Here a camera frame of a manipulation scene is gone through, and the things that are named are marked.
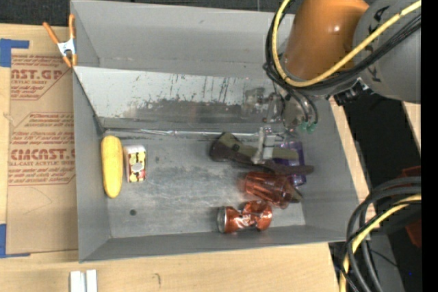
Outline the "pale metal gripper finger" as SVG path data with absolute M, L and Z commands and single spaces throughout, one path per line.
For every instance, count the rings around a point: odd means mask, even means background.
M 276 135 L 273 133 L 265 134 L 264 137 L 264 158 L 271 159 L 273 157 Z
M 259 130 L 259 136 L 258 136 L 258 143 L 257 143 L 257 150 L 255 151 L 254 155 L 252 156 L 252 162 L 253 163 L 262 163 L 264 160 L 264 141 L 265 141 L 266 132 L 263 127 Z

